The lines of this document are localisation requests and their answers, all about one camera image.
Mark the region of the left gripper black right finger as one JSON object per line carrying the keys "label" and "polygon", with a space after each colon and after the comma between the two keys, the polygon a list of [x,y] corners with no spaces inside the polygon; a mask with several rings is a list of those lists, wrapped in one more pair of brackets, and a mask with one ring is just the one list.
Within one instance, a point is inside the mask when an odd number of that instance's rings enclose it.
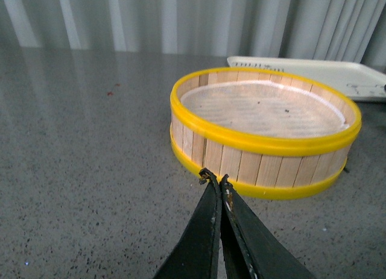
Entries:
{"label": "left gripper black right finger", "polygon": [[225,175],[221,241],[227,278],[314,278],[268,230]]}

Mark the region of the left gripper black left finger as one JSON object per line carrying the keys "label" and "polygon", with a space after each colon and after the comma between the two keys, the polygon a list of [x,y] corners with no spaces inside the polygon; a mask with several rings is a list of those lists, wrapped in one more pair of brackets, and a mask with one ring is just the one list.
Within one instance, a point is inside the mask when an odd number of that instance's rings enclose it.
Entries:
{"label": "left gripper black left finger", "polygon": [[217,278],[222,200],[216,175],[204,168],[206,188],[179,242],[155,278]]}

